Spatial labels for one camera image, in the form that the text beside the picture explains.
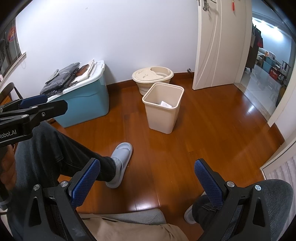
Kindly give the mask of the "person's left hand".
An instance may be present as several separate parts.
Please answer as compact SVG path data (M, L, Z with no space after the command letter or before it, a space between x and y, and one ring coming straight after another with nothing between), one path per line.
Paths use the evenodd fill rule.
M7 152L1 159L1 182L6 189L11 191L16 186L16 160L15 152L12 145L7 146Z

